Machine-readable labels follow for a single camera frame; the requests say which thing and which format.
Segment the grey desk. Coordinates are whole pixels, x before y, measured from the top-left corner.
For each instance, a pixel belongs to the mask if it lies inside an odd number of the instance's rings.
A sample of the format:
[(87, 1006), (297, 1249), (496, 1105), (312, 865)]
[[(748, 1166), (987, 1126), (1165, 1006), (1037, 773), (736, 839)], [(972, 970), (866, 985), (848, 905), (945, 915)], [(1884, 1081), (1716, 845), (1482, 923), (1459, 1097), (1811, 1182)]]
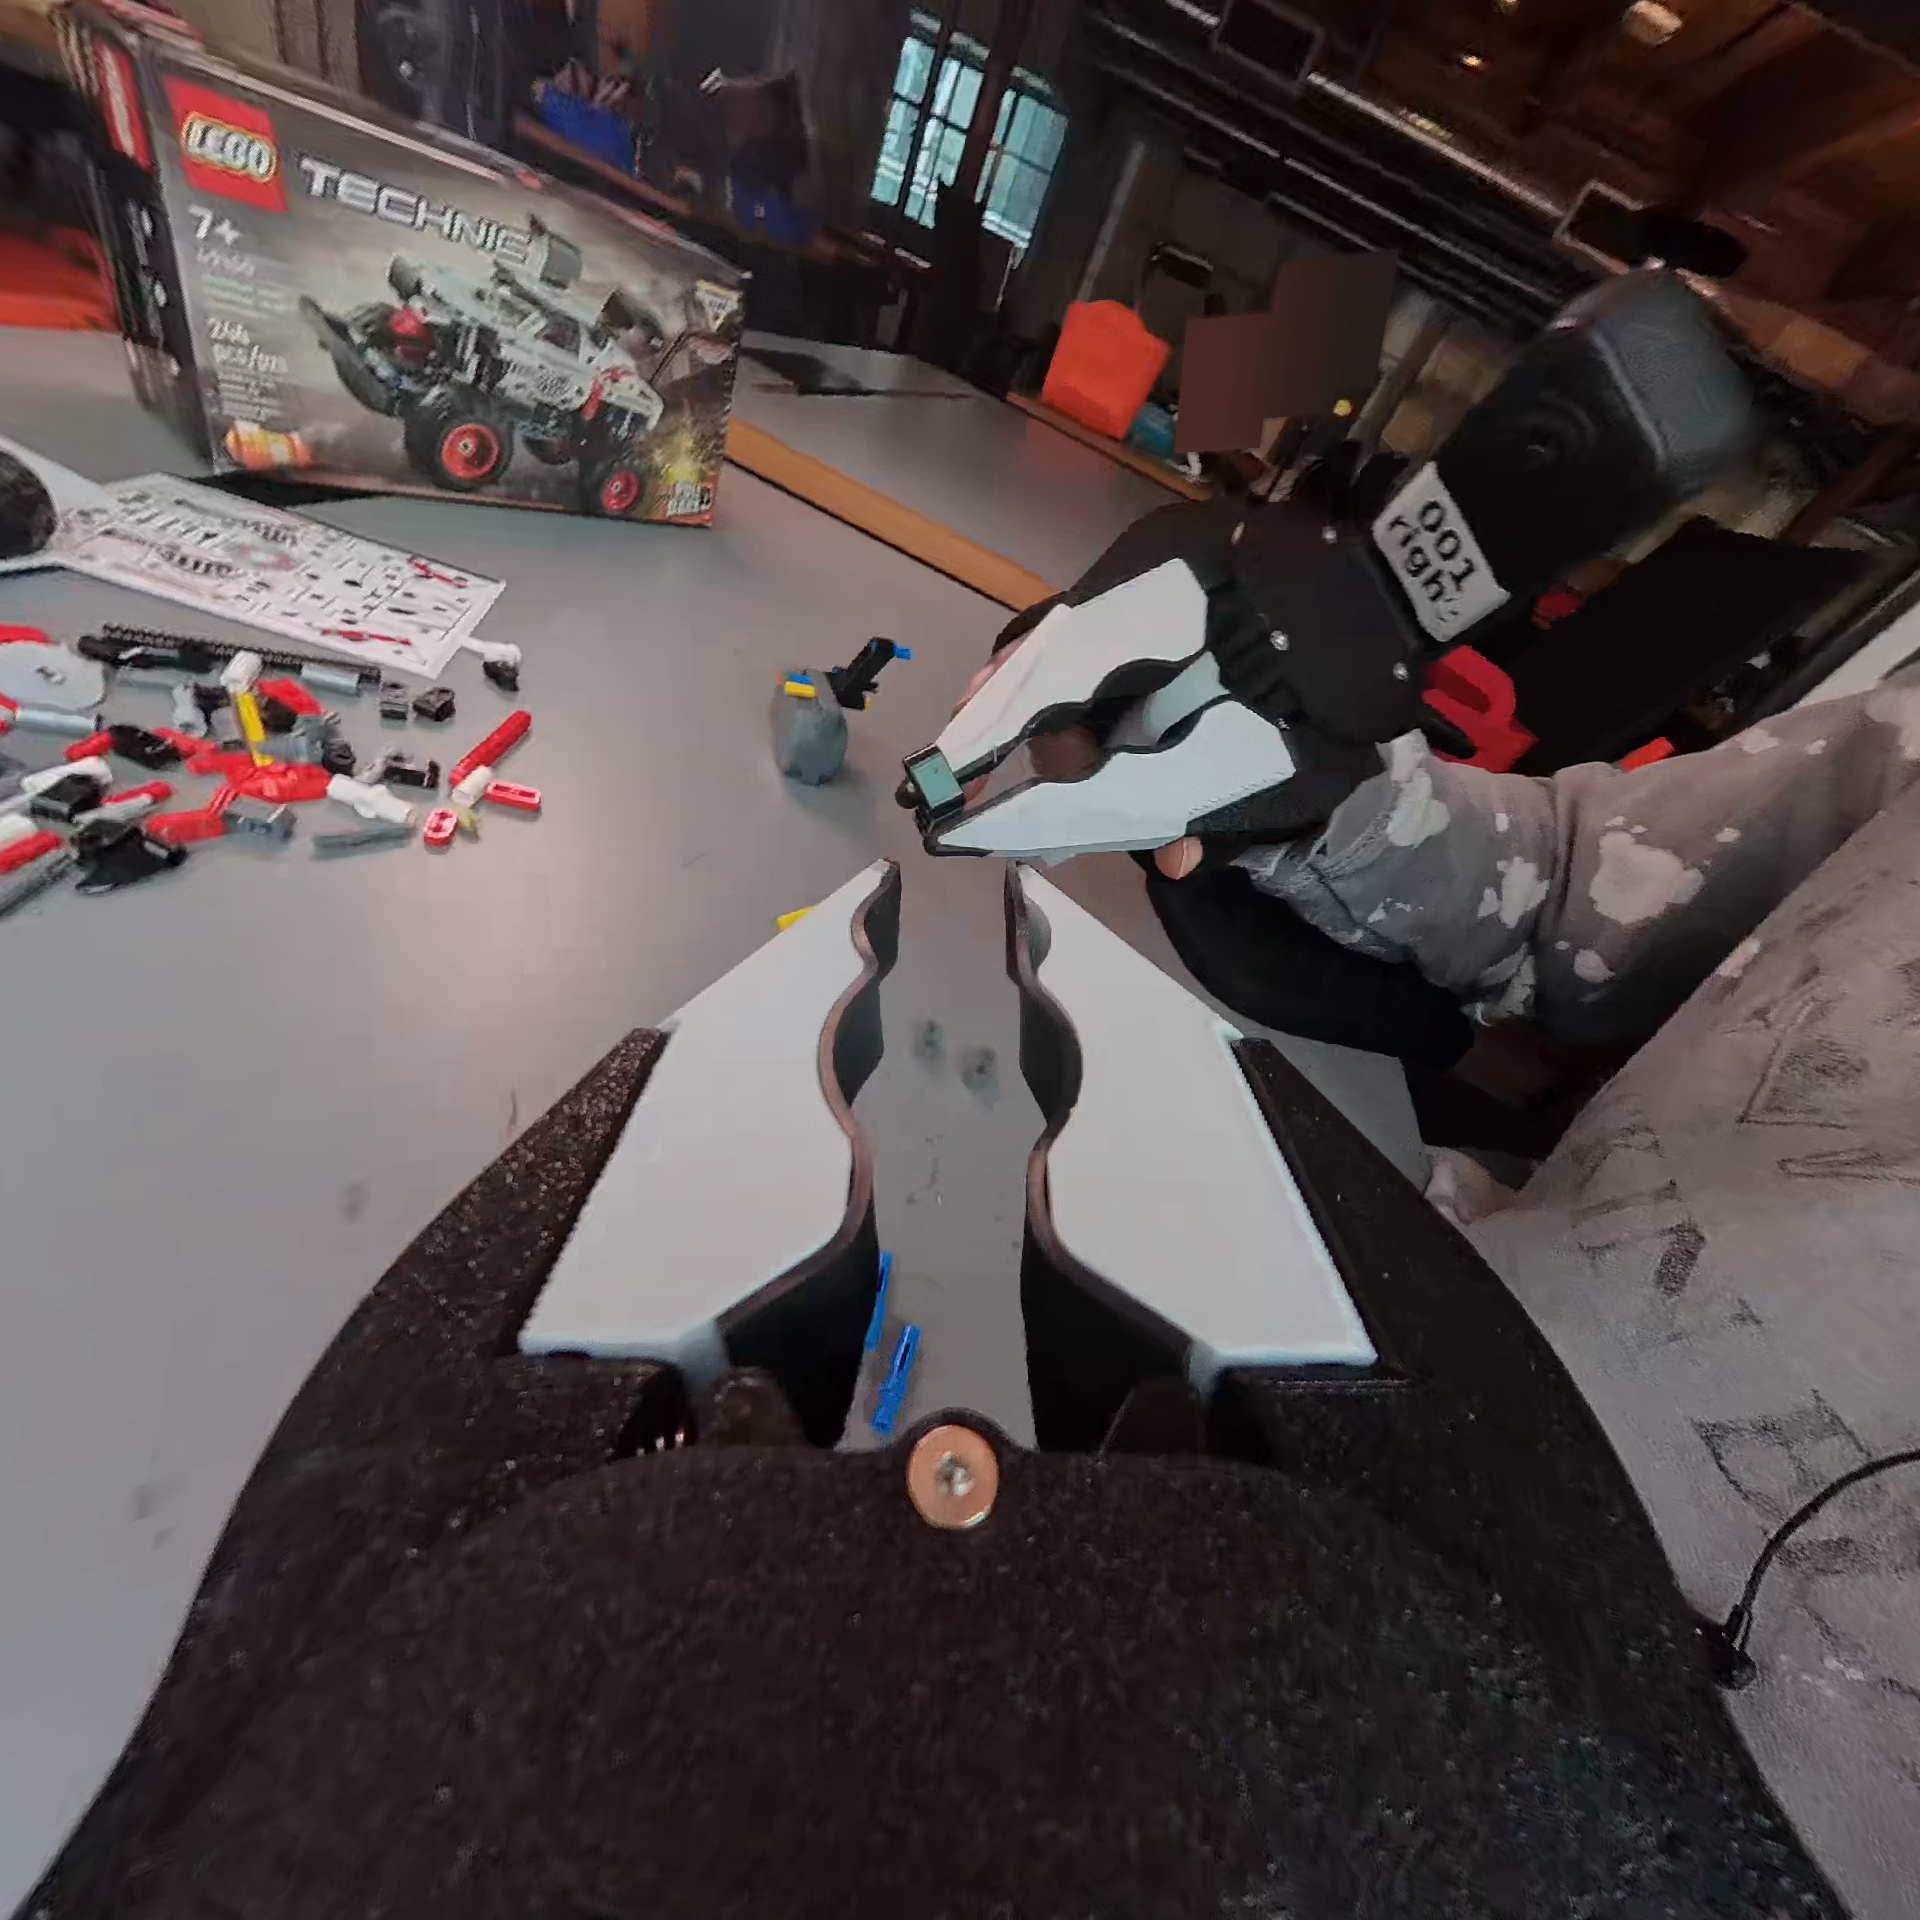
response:
[[(881, 1241), (928, 1309), (908, 1409), (1029, 1433), (1018, 1306), (1041, 1114), (1016, 1063), (1002, 871), (928, 858), (895, 803), (1002, 624), (759, 481), (660, 535), (368, 498), (353, 530), (505, 577), (544, 815), (451, 853), (220, 842), (5, 921), (5, 1563), (193, 1557), (401, 1248), (617, 1040), (660, 1024), (876, 856), (903, 861), (884, 1063), (860, 1102)], [(823, 786), (772, 698), (874, 634), (912, 648)], [(921, 1063), (912, 1025), (946, 1055)], [(957, 1074), (992, 1046), (999, 1095)]]

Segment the toy truck set box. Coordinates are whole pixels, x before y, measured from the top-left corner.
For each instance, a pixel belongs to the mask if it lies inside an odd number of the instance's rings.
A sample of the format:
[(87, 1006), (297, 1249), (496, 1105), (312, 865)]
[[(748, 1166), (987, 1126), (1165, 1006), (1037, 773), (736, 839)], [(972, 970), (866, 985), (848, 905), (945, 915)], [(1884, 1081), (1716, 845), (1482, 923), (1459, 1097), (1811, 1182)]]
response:
[(58, 3), (135, 392), (216, 472), (706, 526), (740, 269), (154, 3)]

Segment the orange bag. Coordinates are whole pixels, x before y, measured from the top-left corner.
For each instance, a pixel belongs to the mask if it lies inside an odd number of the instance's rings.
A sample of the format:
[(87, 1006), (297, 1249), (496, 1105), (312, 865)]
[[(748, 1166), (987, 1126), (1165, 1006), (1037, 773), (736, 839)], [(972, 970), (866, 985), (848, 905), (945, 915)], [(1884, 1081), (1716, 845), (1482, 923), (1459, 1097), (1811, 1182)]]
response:
[(1172, 346), (1115, 299), (1068, 304), (1041, 401), (1106, 441), (1127, 441)]

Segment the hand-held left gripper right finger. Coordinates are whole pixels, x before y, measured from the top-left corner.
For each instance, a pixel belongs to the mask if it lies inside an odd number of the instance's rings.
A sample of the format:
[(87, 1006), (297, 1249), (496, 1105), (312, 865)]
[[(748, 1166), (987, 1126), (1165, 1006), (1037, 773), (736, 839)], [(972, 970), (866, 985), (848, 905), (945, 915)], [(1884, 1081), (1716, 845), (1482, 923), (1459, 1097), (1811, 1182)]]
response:
[(1263, 1098), (1274, 1051), (1027, 865), (1004, 915), (1043, 1118), (1019, 1279), (1037, 1445), (1101, 1449), (1155, 1402), (1205, 1440), (1247, 1382), (1378, 1387), (1354, 1261)]

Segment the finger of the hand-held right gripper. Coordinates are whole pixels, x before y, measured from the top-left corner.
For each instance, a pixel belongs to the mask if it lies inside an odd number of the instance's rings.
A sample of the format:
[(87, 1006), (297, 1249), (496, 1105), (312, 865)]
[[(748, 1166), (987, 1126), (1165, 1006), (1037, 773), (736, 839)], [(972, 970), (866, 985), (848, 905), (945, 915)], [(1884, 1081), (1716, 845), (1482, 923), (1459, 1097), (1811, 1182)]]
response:
[(921, 835), (937, 856), (1056, 864), (1099, 853), (1156, 850), (1193, 822), (1283, 784), (1283, 729), (1220, 698), (1187, 715), (1172, 737), (1121, 746), (1077, 778), (1029, 777)]
[(1165, 559), (1072, 606), (1056, 606), (1004, 648), (936, 737), (956, 777), (983, 777), (1018, 746), (1171, 682), (1209, 634), (1209, 592), (1187, 559)]

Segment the window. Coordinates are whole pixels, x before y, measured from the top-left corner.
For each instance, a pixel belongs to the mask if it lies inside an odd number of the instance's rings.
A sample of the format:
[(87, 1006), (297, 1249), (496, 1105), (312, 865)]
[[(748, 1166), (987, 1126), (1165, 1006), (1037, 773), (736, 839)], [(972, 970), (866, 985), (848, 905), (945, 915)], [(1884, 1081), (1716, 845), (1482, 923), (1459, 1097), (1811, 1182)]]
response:
[[(969, 146), (985, 73), (983, 41), (943, 25), (931, 11), (909, 14), (874, 165), (874, 208), (933, 229), (937, 199)], [(1016, 263), (1033, 246), (1068, 135), (1058, 89), (1016, 66), (976, 175), (983, 229), (1012, 250)]]

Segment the red plastic object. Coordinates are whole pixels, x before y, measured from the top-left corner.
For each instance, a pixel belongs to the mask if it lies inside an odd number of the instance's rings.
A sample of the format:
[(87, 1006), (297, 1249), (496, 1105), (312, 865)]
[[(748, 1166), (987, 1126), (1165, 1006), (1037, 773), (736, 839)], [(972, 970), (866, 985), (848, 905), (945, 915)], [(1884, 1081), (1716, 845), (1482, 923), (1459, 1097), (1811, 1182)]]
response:
[(1506, 671), (1468, 642), (1424, 669), (1424, 733), (1440, 761), (1512, 774), (1536, 744)]

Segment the grey building block assembly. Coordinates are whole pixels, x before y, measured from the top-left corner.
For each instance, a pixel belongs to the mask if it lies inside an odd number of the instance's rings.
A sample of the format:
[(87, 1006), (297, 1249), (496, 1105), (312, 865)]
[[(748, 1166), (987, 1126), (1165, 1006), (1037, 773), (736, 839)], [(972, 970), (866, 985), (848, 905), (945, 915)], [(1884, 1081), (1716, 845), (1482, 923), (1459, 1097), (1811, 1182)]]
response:
[(789, 669), (772, 698), (772, 759), (779, 777), (823, 786), (848, 755), (848, 709), (827, 679)]

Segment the printed sticker sheet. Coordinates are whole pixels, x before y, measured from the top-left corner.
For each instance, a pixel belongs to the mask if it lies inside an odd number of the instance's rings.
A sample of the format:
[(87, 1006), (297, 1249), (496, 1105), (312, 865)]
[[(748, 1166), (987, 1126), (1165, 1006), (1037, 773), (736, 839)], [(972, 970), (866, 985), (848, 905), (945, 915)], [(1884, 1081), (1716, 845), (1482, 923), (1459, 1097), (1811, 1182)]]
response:
[(433, 681), (505, 585), (202, 481), (144, 472), (60, 509), (49, 562), (202, 617)]

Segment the person's grey printed sweatshirt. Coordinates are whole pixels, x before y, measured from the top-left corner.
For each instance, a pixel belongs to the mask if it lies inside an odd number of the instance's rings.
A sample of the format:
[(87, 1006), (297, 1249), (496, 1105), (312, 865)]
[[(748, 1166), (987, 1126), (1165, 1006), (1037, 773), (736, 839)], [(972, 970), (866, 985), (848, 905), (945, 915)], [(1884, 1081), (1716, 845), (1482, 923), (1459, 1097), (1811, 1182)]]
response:
[(1469, 1227), (1724, 1618), (1711, 1687), (1852, 1914), (1915, 1914), (1915, 794), (1828, 856)]

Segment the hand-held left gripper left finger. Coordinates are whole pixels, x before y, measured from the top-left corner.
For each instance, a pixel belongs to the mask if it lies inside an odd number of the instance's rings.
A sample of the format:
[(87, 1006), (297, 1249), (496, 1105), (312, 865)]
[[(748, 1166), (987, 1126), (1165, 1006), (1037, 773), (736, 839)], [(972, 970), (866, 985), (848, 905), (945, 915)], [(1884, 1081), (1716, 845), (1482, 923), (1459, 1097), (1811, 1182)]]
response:
[(701, 1395), (772, 1377), (811, 1445), (848, 1425), (881, 1294), (874, 1145), (903, 878), (857, 871), (684, 1003), (532, 1309), (521, 1355), (652, 1359)]

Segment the pile of mixed building pieces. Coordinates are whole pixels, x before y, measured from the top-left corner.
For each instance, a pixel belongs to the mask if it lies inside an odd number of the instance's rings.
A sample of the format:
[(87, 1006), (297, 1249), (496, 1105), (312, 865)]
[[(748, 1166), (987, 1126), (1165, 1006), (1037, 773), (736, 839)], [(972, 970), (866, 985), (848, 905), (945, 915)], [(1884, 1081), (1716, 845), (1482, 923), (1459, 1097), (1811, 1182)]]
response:
[(124, 894), (202, 848), (316, 858), (479, 835), (539, 817), (511, 778), (532, 715), (448, 751), (457, 694), (371, 663), (107, 621), (73, 642), (5, 625), (2, 914), (58, 891)]

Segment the person's right forearm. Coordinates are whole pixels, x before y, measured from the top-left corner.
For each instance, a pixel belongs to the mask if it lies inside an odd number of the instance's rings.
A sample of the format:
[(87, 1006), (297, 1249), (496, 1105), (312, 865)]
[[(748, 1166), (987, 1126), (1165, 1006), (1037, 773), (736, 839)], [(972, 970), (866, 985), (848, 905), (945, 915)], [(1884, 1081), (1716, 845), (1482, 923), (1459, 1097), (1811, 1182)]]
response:
[(1233, 865), (1476, 1024), (1650, 1038), (1699, 986), (1915, 959), (1915, 665), (1707, 751), (1551, 777), (1405, 733), (1331, 817)]

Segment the person's right hand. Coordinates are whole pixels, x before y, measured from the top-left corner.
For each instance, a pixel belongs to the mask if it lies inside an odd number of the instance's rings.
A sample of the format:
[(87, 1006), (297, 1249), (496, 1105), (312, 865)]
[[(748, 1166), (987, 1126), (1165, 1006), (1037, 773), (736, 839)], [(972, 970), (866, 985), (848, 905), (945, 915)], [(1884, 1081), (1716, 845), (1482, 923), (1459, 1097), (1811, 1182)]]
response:
[(1384, 770), (1376, 742), (1341, 739), (1311, 726), (1287, 726), (1283, 742), (1291, 755), (1289, 778), (1213, 807), (1188, 834), (1136, 855), (1136, 861), (1169, 879), (1223, 871), (1241, 853), (1281, 848), (1324, 830), (1338, 807)]

